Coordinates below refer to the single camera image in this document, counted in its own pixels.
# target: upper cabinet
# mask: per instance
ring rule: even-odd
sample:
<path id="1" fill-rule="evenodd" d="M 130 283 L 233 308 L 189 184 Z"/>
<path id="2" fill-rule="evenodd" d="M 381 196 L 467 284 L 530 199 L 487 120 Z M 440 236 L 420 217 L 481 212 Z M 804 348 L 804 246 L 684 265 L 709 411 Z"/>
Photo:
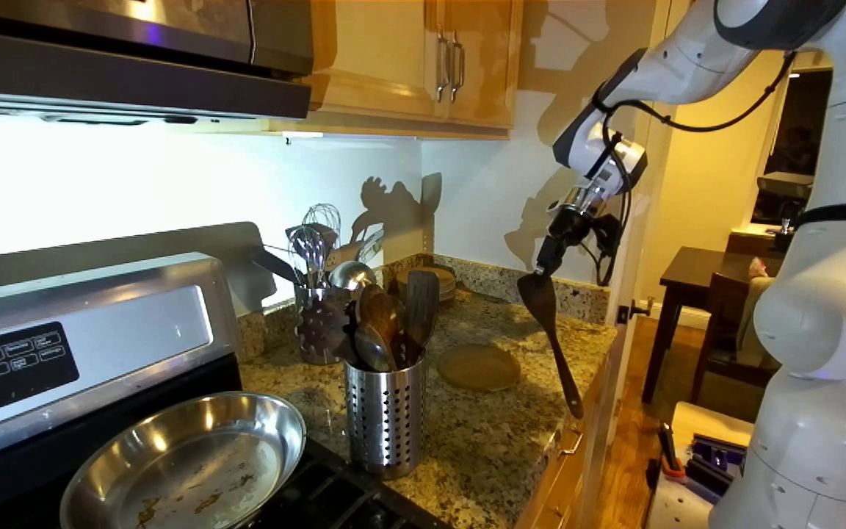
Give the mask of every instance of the upper cabinet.
<path id="1" fill-rule="evenodd" d="M 522 0 L 315 0 L 315 117 L 503 132 Z"/>

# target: white wall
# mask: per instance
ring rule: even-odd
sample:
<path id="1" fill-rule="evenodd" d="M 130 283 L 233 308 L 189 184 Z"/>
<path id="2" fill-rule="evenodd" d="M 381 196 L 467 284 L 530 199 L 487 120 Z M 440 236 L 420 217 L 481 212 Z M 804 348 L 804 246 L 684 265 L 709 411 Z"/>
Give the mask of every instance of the white wall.
<path id="1" fill-rule="evenodd" d="M 334 204 L 349 236 L 370 177 L 418 193 L 418 142 L 285 143 L 0 117 L 0 252 L 229 220 L 254 220 L 267 245 L 289 246 L 283 229 L 312 204 Z"/>

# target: stovetop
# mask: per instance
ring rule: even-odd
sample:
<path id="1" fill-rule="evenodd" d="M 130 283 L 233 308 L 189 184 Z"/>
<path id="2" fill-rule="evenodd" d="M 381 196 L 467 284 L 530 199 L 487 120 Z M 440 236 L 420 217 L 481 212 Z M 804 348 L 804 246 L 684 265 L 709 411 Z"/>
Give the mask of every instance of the stovetop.
<path id="1" fill-rule="evenodd" d="M 289 486 L 258 512 L 255 529 L 358 529 L 358 525 L 449 525 L 408 503 L 379 478 L 348 468 L 334 452 L 310 440 Z"/>

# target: oven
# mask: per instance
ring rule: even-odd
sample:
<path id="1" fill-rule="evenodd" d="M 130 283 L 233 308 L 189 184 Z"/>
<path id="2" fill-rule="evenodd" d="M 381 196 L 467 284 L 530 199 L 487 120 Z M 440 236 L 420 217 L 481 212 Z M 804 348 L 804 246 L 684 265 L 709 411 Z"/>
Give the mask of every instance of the oven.
<path id="1" fill-rule="evenodd" d="M 76 468 L 126 427 L 240 387 L 221 262 L 177 252 L 0 284 L 0 529 L 58 525 Z M 320 443 L 249 525 L 445 525 Z"/>

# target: wooden spoon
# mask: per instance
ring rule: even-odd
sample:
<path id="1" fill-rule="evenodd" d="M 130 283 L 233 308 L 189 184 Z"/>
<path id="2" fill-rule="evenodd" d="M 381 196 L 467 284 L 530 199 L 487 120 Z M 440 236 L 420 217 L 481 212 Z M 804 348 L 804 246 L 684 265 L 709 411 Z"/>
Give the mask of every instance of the wooden spoon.
<path id="1" fill-rule="evenodd" d="M 534 320 L 547 331 L 569 414 L 581 418 L 581 398 L 577 392 L 569 364 L 558 342 L 558 301 L 552 293 L 552 280 L 547 274 L 530 274 L 517 280 L 517 292 L 520 292 L 522 305 L 534 314 Z"/>
<path id="2" fill-rule="evenodd" d="M 367 284 L 358 298 L 358 323 L 370 326 L 392 348 L 399 330 L 399 302 L 386 289 Z"/>

